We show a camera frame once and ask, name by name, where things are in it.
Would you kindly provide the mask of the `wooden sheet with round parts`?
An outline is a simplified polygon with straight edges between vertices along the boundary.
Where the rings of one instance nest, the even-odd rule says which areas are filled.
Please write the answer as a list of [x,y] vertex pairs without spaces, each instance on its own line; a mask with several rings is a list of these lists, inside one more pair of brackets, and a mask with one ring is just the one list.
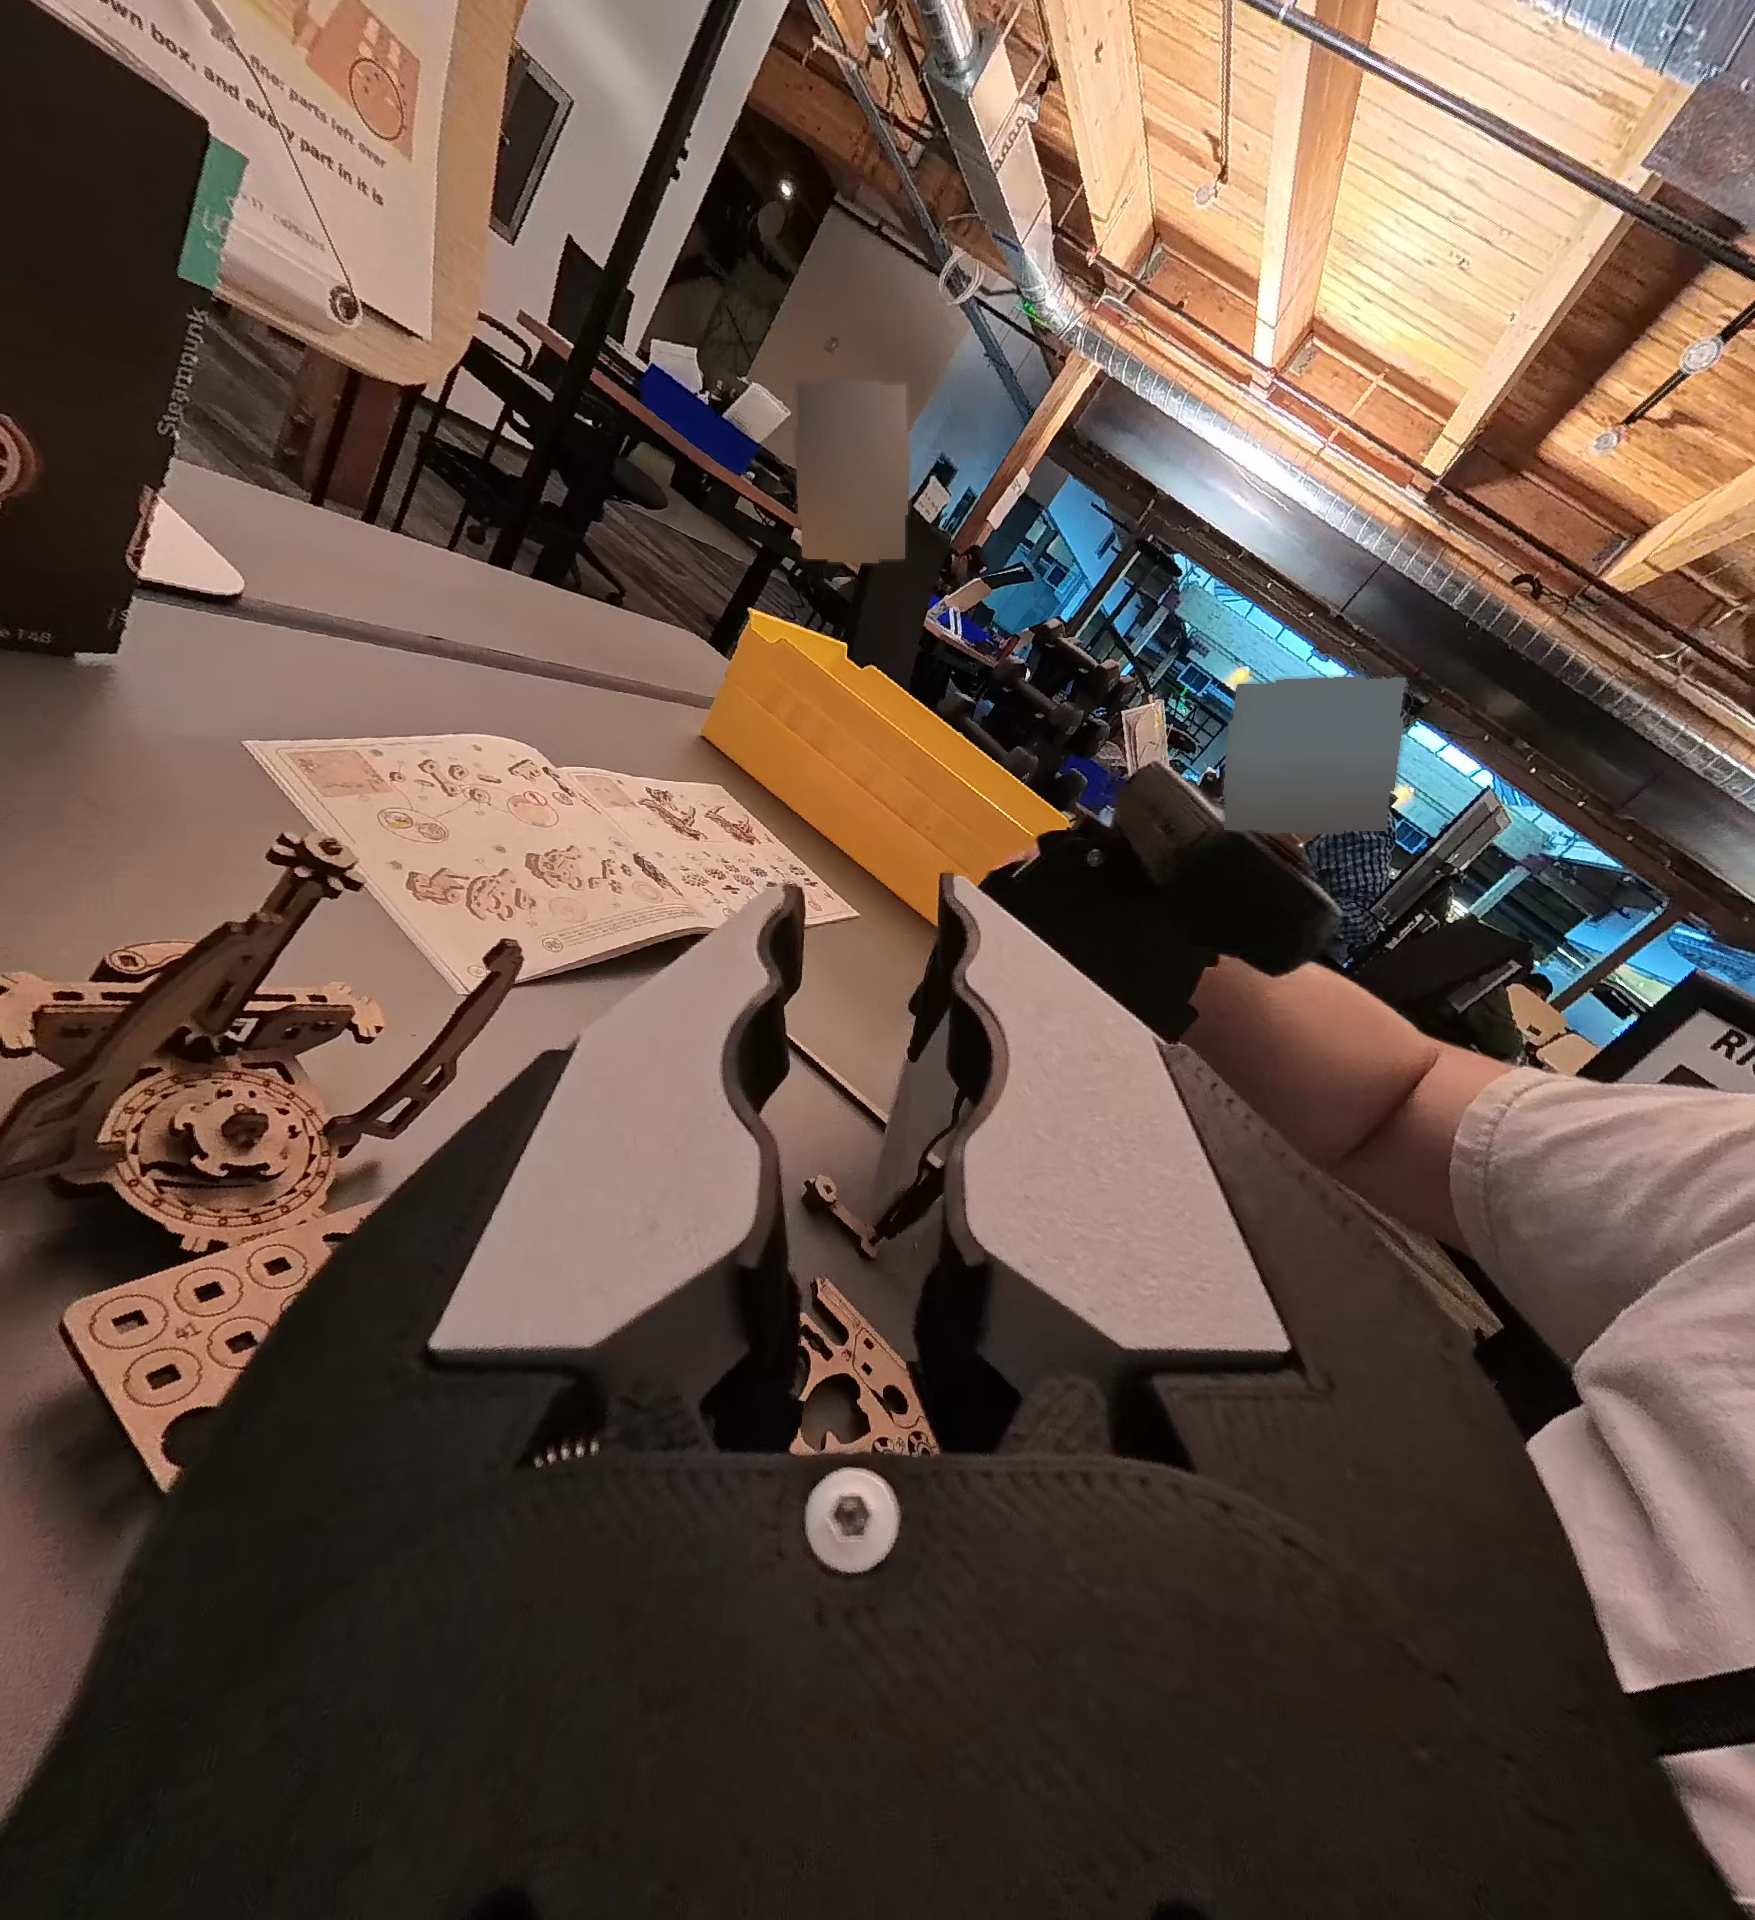
[[288,1302],[376,1202],[196,1257],[76,1301],[58,1332],[153,1484],[173,1486],[185,1446]]

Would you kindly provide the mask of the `blue plastic bin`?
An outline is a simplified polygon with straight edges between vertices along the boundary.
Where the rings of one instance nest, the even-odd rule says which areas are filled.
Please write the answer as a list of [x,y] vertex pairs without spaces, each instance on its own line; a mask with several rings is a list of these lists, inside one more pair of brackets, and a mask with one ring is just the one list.
[[642,373],[640,398],[656,419],[718,468],[746,473],[754,464],[760,442],[726,419],[698,392],[679,381],[673,372],[648,366]]

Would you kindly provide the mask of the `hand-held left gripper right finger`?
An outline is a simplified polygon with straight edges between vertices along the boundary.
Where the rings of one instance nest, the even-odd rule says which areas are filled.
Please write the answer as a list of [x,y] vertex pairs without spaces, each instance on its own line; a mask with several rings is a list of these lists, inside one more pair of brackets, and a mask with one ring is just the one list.
[[1142,1021],[959,875],[915,1021],[913,1177],[941,1177],[915,1350],[941,1448],[995,1452],[1057,1379],[1124,1416],[1159,1377],[1293,1366]]

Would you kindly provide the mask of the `black metal pole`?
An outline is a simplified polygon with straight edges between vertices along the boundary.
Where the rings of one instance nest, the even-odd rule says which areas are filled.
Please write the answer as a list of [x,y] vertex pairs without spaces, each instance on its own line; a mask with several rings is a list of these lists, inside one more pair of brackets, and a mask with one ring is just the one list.
[[630,277],[649,239],[649,228],[676,177],[679,166],[690,153],[698,109],[705,103],[722,43],[738,11],[738,2],[713,2],[700,19],[698,33],[693,39],[664,117],[661,119],[646,167],[635,181],[630,206],[601,269],[601,284],[585,311],[565,373],[553,389],[553,400],[537,419],[527,468],[514,493],[510,493],[507,514],[494,533],[488,552],[488,562],[494,567],[510,570],[528,539],[528,525],[544,499],[544,488],[555,465],[559,446],[575,419],[578,403],[598,372],[617,305],[630,290]]

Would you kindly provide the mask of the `thin wooden stick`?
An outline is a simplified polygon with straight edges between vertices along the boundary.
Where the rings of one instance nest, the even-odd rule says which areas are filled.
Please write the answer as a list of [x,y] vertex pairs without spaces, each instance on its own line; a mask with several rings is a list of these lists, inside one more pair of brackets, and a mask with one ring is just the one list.
[[865,1091],[851,1084],[840,1068],[832,1067],[812,1045],[800,1040],[793,1032],[788,1035],[790,1050],[800,1059],[807,1068],[812,1068],[820,1078],[823,1078],[833,1091],[838,1091],[851,1107],[864,1113],[876,1128],[890,1128],[890,1109],[876,1103]]

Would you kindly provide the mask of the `small wooden key-shaped part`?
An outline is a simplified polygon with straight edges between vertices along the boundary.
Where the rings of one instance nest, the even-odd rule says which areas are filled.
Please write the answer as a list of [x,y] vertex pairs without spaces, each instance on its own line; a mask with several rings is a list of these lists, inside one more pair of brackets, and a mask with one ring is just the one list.
[[884,1236],[843,1202],[841,1187],[836,1179],[823,1174],[810,1176],[803,1181],[802,1200],[816,1217],[836,1223],[856,1245],[864,1260],[876,1260],[880,1257]]

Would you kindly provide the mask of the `yellow plastic bin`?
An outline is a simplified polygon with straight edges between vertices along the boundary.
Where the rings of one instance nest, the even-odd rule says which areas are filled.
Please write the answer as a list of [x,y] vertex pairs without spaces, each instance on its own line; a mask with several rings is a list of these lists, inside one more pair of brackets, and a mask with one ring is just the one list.
[[841,641],[751,611],[705,739],[920,917],[1067,817]]

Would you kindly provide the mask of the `dumbbell rack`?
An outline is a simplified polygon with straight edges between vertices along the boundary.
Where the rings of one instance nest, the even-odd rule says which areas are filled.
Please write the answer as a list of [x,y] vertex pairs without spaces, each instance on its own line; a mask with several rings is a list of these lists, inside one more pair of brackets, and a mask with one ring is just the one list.
[[976,692],[952,687],[946,717],[1015,780],[1040,785],[1067,759],[1096,756],[1132,690],[1128,659],[1096,657],[1052,618],[1029,627]]

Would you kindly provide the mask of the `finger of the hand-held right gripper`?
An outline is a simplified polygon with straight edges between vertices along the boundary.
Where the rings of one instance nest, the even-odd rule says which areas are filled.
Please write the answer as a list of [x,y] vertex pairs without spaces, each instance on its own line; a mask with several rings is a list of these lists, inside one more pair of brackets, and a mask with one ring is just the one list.
[[956,963],[934,959],[874,1176],[871,1243],[892,1243],[944,1205],[948,1159],[971,1112],[971,1012]]

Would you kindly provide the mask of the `wooden model assembly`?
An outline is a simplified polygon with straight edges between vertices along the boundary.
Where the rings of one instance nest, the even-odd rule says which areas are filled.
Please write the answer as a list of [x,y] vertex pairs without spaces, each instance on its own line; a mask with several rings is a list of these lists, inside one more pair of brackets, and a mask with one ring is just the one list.
[[381,1007],[344,982],[265,982],[324,902],[361,891],[358,856],[306,833],[266,858],[279,878],[260,907],[194,944],[113,947],[86,980],[0,975],[0,1055],[52,1064],[0,1120],[0,1187],[111,1187],[185,1252],[217,1252],[326,1217],[342,1159],[399,1138],[451,1090],[522,947],[488,947],[439,1037],[386,1091],[335,1115],[303,1060],[346,1037],[374,1043]]

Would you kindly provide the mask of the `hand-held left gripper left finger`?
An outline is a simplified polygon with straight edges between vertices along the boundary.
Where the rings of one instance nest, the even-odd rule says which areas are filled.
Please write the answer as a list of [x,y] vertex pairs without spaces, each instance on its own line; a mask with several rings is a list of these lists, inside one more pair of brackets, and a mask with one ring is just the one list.
[[765,1107],[807,899],[775,884],[583,1030],[432,1332],[437,1361],[667,1387],[788,1452],[800,1291]]

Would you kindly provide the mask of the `person's right forearm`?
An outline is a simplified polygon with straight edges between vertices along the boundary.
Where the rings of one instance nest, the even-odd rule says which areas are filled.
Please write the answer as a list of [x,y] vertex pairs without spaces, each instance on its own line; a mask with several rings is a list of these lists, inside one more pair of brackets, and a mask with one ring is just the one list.
[[1322,965],[1270,975],[1225,956],[1192,1008],[1188,1045],[1295,1151],[1403,1226],[1463,1245],[1454,1139],[1514,1068],[1426,1037]]

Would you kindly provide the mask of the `printed paper poster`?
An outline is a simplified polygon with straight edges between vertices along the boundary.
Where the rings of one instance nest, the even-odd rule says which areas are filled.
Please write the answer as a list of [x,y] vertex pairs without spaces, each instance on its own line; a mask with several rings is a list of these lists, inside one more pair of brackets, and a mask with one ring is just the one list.
[[454,2],[52,2],[243,158],[219,293],[426,341]]

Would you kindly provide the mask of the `white rounded base plate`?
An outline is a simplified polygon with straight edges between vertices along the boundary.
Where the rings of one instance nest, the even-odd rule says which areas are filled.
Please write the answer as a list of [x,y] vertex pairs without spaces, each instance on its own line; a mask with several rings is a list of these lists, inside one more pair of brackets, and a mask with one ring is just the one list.
[[161,493],[148,511],[132,552],[142,589],[229,605],[244,593],[240,568],[178,513]]

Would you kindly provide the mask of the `black office chair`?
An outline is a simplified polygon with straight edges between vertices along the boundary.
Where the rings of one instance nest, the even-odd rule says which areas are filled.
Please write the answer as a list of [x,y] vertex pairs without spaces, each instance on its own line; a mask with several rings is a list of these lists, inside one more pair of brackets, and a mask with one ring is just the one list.
[[[549,386],[539,380],[552,369],[555,359],[547,349],[535,349],[520,332],[490,315],[478,316],[471,346],[458,367],[446,375],[417,433],[392,531],[404,531],[417,485],[424,473],[432,473],[458,499],[458,514],[446,544],[458,547],[462,541],[485,544],[490,539],[528,462],[533,432],[553,398]],[[461,375],[476,381],[498,406],[498,415],[483,437],[476,435],[474,425],[467,432],[446,430]],[[552,541],[564,529],[564,506],[578,488],[595,499],[585,506],[585,529],[595,526],[612,504],[661,513],[669,504],[669,488],[648,470],[637,468],[628,457],[628,447],[630,433],[619,411],[601,400],[585,400],[558,449],[553,473],[564,487],[564,496],[559,500],[547,496],[539,504],[530,518],[528,541]]]

